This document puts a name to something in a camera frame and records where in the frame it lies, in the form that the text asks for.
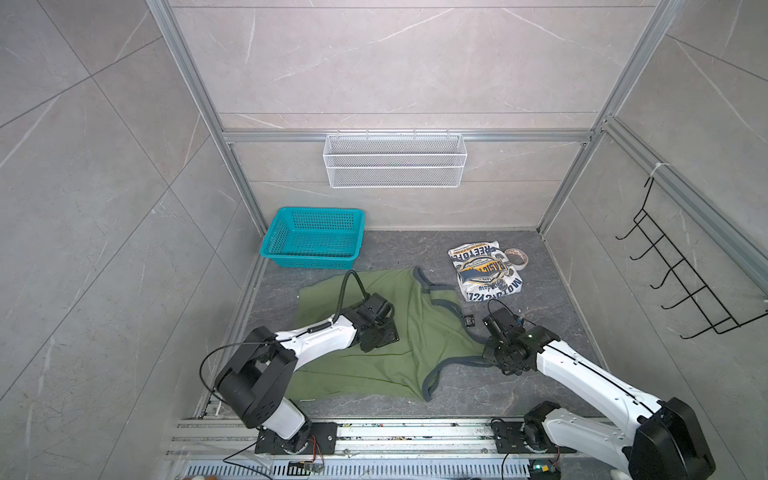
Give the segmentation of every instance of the green tank top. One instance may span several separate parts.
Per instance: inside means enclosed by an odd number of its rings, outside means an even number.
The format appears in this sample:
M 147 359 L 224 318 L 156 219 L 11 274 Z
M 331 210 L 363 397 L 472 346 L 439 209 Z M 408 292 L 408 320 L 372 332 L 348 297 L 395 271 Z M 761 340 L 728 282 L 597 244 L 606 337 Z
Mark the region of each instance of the green tank top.
M 286 397 L 293 401 L 343 393 L 378 394 L 429 401 L 440 370 L 449 364 L 491 366 L 482 358 L 485 339 L 464 327 L 458 296 L 451 285 L 436 285 L 418 267 L 360 272 L 369 293 L 395 306 L 400 340 L 368 353 L 358 346 L 331 352 L 295 371 Z M 342 276 L 299 291 L 296 327 L 333 315 Z M 362 301 L 353 281 L 344 306 Z

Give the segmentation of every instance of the black hanging rack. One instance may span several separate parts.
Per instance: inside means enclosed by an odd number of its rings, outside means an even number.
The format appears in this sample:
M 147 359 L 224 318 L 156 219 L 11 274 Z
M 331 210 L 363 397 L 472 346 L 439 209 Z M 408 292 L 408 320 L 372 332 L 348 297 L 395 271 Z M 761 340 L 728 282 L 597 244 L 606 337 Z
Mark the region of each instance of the black hanging rack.
M 704 316 L 704 319 L 707 321 L 707 323 L 709 323 L 709 326 L 707 328 L 701 330 L 700 332 L 694 333 L 691 336 L 682 336 L 682 335 L 680 335 L 680 338 L 682 338 L 682 339 L 692 339 L 692 338 L 694 338 L 696 336 L 701 335 L 704 332 L 708 332 L 709 330 L 714 330 L 714 332 L 717 333 L 718 335 L 722 335 L 725 332 L 729 332 L 729 331 L 731 331 L 733 329 L 740 328 L 742 326 L 745 326 L 748 323 L 754 322 L 757 319 L 763 318 L 764 316 L 768 316 L 768 310 L 766 310 L 766 312 L 763 313 L 762 315 L 758 315 L 758 316 L 756 316 L 756 317 L 754 317 L 752 319 L 747 320 L 746 322 L 739 322 L 738 320 L 736 320 L 733 317 L 731 312 L 725 307 L 725 305 L 723 305 L 723 302 L 721 302 L 720 299 L 717 298 L 717 295 L 715 295 L 715 292 L 713 292 L 712 289 L 710 288 L 710 286 L 707 285 L 707 282 L 704 281 L 704 279 L 696 271 L 694 266 L 691 265 L 690 262 L 688 261 L 688 259 L 680 252 L 680 249 L 677 248 L 677 245 L 674 244 L 672 239 L 669 238 L 667 236 L 667 234 L 661 229 L 661 227 L 659 227 L 659 224 L 656 223 L 656 220 L 654 220 L 653 217 L 651 217 L 650 214 L 645 210 L 645 204 L 646 204 L 646 202 L 648 202 L 648 196 L 650 195 L 650 189 L 653 187 L 653 185 L 654 185 L 654 179 L 652 177 L 649 177 L 648 180 L 645 181 L 645 185 L 643 186 L 643 187 L 648 187 L 648 190 L 645 193 L 645 199 L 643 200 L 643 206 L 640 208 L 640 211 L 637 212 L 637 215 L 635 215 L 633 217 L 633 219 L 632 219 L 632 222 L 634 223 L 634 227 L 632 227 L 632 229 L 629 230 L 629 232 L 627 232 L 627 234 L 624 235 L 623 237 L 616 237 L 616 240 L 624 240 L 625 238 L 629 237 L 630 233 L 634 232 L 635 230 L 639 230 L 640 232 L 642 232 L 642 234 L 645 236 L 645 238 L 650 242 L 650 247 L 648 247 L 648 249 L 645 250 L 637 258 L 629 257 L 630 260 L 639 260 L 639 259 L 645 257 L 646 253 L 650 252 L 651 250 L 655 250 L 656 253 L 659 254 L 659 257 L 661 257 L 661 259 L 667 265 L 667 273 L 664 275 L 664 278 L 661 280 L 661 283 L 659 283 L 656 286 L 650 285 L 650 288 L 652 288 L 654 290 L 660 289 L 661 286 L 664 285 L 664 282 L 667 281 L 667 278 L 669 277 L 669 275 L 671 273 L 672 275 L 674 275 L 674 277 L 677 279 L 677 282 L 680 283 L 680 285 L 683 287 L 683 290 L 685 290 L 685 293 L 686 293 L 686 296 L 682 300 L 680 300 L 679 302 L 675 303 L 673 306 L 663 306 L 662 305 L 661 308 L 664 309 L 664 310 L 670 310 L 670 309 L 673 309 L 674 307 L 680 305 L 682 302 L 690 299 L 691 301 L 694 302 L 694 305 L 696 305 L 696 308 L 698 308 L 699 311 L 701 312 L 701 314 Z M 641 226 L 641 222 L 643 220 L 649 220 L 658 229 L 658 231 L 661 232 L 661 236 L 658 237 L 656 240 L 652 240 L 648 236 L 648 233 Z M 672 246 L 672 248 L 674 248 L 674 250 L 677 252 L 677 254 L 680 255 L 681 260 L 677 261 L 674 264 L 670 264 L 669 260 L 667 260 L 667 258 L 661 253 L 661 251 L 657 247 L 659 242 L 661 242 L 663 239 L 667 239 L 667 242 Z M 696 289 L 696 290 L 694 290 L 694 291 L 691 291 L 688 288 L 688 286 L 683 282 L 683 280 L 677 275 L 677 272 L 675 271 L 675 268 L 677 268 L 680 265 L 688 266 L 688 268 L 690 268 L 691 271 L 694 272 L 696 277 L 701 281 L 703 286 L 698 288 L 698 289 Z M 717 303 L 720 304 L 720 306 L 723 308 L 723 311 L 726 314 L 726 317 L 724 319 L 716 321 L 716 322 L 713 322 L 710 319 L 710 317 L 704 312 L 704 310 L 701 308 L 701 305 L 699 305 L 698 301 L 696 300 L 696 297 L 694 296 L 694 295 L 696 295 L 698 293 L 701 293 L 703 291 L 709 292 L 709 294 L 717 301 Z M 725 322 L 727 322 L 729 320 L 733 321 L 733 325 L 729 325 L 729 326 L 725 327 L 724 329 L 718 329 L 717 328 L 718 326 L 722 325 L 723 323 L 725 323 Z

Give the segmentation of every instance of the dark gray marble floor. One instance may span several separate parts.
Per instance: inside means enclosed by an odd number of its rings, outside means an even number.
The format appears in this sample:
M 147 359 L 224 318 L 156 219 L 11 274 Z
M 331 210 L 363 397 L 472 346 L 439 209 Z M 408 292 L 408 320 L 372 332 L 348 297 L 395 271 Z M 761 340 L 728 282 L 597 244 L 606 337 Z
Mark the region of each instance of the dark gray marble floor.
M 456 285 L 455 271 L 446 251 L 463 243 L 484 240 L 496 240 L 502 249 L 520 248 L 530 258 L 528 267 L 520 272 L 522 291 L 504 297 L 504 302 L 525 318 L 556 332 L 585 357 L 595 361 L 594 350 L 536 232 L 367 231 L 354 267 L 364 271 L 420 266 L 432 282 Z M 299 288 L 338 274 L 338 270 L 281 268 L 270 262 L 247 331 L 259 325 L 268 326 L 273 331 L 293 328 Z M 487 336 L 480 322 L 487 313 L 485 303 L 462 301 L 462 308 L 465 314 L 475 314 L 478 326 L 473 330 L 480 336 Z M 544 400 L 556 401 L 581 415 L 598 414 L 573 392 L 539 373 L 504 376 L 497 369 L 466 366 L 443 369 L 431 402 L 350 395 L 302 402 L 300 407 L 313 416 L 496 416 L 523 415 Z

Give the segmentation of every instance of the tape roll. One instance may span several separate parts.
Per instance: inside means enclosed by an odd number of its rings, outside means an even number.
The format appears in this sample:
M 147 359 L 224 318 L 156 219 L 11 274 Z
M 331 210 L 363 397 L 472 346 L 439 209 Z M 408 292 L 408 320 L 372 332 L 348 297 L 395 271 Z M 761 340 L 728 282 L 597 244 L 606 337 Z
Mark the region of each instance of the tape roll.
M 528 255 L 518 248 L 508 248 L 507 250 L 504 250 L 504 254 L 509 258 L 509 263 L 512 264 L 512 268 L 518 272 L 528 265 Z

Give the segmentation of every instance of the white zip tie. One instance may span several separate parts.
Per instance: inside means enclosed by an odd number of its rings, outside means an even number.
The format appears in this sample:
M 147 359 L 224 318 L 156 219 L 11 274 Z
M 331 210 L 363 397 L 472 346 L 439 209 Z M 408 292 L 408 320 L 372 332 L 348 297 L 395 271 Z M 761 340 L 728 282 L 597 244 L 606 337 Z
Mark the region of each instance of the white zip tie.
M 658 169 L 660 166 L 662 166 L 662 165 L 667 165 L 668 167 L 671 167 L 671 166 L 672 166 L 672 164 L 665 164 L 664 162 L 656 162 L 656 167 L 654 167 L 654 169 L 650 171 L 650 175 L 649 175 L 649 177 L 653 177 L 653 175 L 656 173 L 656 170 L 657 170 L 657 169 Z

